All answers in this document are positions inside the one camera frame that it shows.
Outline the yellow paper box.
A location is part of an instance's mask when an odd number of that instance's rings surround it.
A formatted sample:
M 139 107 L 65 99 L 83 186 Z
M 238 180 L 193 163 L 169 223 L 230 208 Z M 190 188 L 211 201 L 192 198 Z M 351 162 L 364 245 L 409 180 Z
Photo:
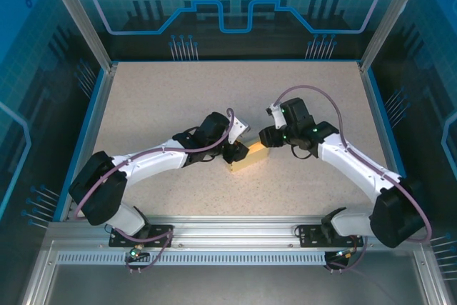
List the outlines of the yellow paper box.
M 265 147 L 260 141 L 250 144 L 248 149 L 249 151 L 244 159 L 229 165 L 228 170 L 231 173 L 236 173 L 268 157 L 269 148 Z

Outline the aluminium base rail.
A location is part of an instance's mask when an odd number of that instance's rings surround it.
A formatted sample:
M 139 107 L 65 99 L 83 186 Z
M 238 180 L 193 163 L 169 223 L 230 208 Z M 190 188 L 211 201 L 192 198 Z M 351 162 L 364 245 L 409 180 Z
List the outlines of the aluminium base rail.
M 174 227 L 173 251 L 298 251 L 294 229 L 320 224 L 320 216 L 151 216 L 152 224 Z M 86 221 L 49 224 L 41 248 L 107 251 L 110 234 Z

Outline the aluminium frame post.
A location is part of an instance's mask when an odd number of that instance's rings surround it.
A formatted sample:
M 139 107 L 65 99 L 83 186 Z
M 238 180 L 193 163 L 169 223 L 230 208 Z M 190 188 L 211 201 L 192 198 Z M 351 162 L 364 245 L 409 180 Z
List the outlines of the aluminium frame post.
M 113 71 L 113 61 L 104 48 L 91 20 L 86 13 L 80 0 L 62 0 L 78 30 L 81 32 L 85 42 L 96 58 L 100 67 L 108 74 Z
M 387 40 L 388 35 L 391 33 L 392 28 L 406 7 L 408 1 L 409 0 L 391 0 L 386 13 L 383 15 L 380 24 L 375 30 L 361 58 L 359 64 L 361 74 L 368 73 L 368 69 L 371 67 L 383 44 Z

